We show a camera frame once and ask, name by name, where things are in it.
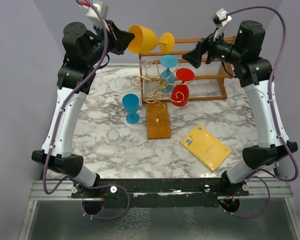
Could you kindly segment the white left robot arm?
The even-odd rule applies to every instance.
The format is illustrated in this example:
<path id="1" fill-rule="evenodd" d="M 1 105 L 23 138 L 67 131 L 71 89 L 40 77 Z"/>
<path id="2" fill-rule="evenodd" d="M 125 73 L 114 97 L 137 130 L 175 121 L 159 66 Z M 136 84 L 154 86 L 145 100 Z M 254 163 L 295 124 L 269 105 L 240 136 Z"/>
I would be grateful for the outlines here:
<path id="1" fill-rule="evenodd" d="M 120 30 L 111 20 L 105 29 L 92 32 L 81 22 L 72 22 L 63 29 L 65 50 L 58 72 L 57 100 L 51 126 L 40 150 L 31 159 L 44 165 L 45 170 L 71 177 L 83 185 L 87 196 L 96 197 L 101 190 L 99 175 L 84 165 L 80 155 L 72 153 L 74 131 L 80 110 L 95 78 L 94 65 L 102 63 L 108 53 L 124 54 L 135 38 L 133 33 Z"/>

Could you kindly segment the red plastic goblet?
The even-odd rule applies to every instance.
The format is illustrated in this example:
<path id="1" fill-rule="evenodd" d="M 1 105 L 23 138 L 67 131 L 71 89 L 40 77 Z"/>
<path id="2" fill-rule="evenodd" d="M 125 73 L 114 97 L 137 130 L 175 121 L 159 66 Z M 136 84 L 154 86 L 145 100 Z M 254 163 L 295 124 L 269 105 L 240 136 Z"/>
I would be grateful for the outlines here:
<path id="1" fill-rule="evenodd" d="M 191 83 L 194 80 L 195 74 L 188 68 L 180 68 L 176 71 L 176 76 L 181 81 L 181 83 L 177 84 L 173 88 L 170 96 L 170 101 L 177 107 L 183 107 L 189 101 L 190 91 L 187 84 Z"/>

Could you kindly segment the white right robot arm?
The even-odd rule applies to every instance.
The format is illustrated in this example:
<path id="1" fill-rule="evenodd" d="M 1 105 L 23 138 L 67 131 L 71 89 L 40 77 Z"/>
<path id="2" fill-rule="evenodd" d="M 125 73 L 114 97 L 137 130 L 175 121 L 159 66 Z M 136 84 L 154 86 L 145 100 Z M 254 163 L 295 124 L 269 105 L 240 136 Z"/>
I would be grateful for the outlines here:
<path id="1" fill-rule="evenodd" d="M 298 144 L 290 141 L 283 127 L 275 100 L 273 68 L 260 52 L 266 31 L 257 21 L 245 20 L 240 23 L 234 43 L 224 40 L 224 35 L 216 32 L 201 38 L 195 48 L 182 55 L 182 59 L 194 68 L 199 68 L 203 54 L 207 54 L 205 64 L 218 59 L 233 65 L 235 77 L 251 105 L 257 129 L 257 145 L 242 151 L 243 159 L 221 175 L 220 191 L 230 196 L 238 186 L 264 166 L 274 164 L 292 156 Z"/>

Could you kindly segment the orange plastic goblet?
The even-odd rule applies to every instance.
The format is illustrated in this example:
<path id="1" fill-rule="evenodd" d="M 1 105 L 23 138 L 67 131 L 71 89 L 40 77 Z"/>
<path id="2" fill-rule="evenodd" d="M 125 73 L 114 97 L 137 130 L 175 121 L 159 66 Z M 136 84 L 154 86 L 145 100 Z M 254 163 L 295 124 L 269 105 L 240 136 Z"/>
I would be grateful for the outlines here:
<path id="1" fill-rule="evenodd" d="M 162 53 L 170 53 L 175 46 L 175 38 L 170 32 L 165 32 L 160 38 L 149 28 L 141 25 L 132 25 L 129 33 L 134 34 L 133 40 L 128 45 L 132 54 L 145 54 L 153 51 L 157 46 Z"/>

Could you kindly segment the blue plastic goblet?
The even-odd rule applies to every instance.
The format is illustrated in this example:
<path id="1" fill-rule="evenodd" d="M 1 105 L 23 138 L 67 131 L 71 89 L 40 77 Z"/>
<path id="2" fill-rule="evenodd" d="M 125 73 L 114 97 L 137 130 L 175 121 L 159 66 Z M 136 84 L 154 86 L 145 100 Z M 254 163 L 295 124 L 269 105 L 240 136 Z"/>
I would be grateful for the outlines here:
<path id="1" fill-rule="evenodd" d="M 133 93 L 126 94 L 122 98 L 122 104 L 125 112 L 127 113 L 126 121 L 129 124 L 136 124 L 140 120 L 140 116 L 137 113 L 139 109 L 139 98 Z"/>
<path id="2" fill-rule="evenodd" d="M 170 93 L 175 84 L 175 76 L 170 68 L 174 68 L 177 66 L 178 59 L 173 55 L 165 55 L 160 59 L 160 63 L 166 69 L 160 74 L 161 78 L 164 78 L 164 84 L 162 89 L 160 90 L 162 93 L 167 94 Z"/>

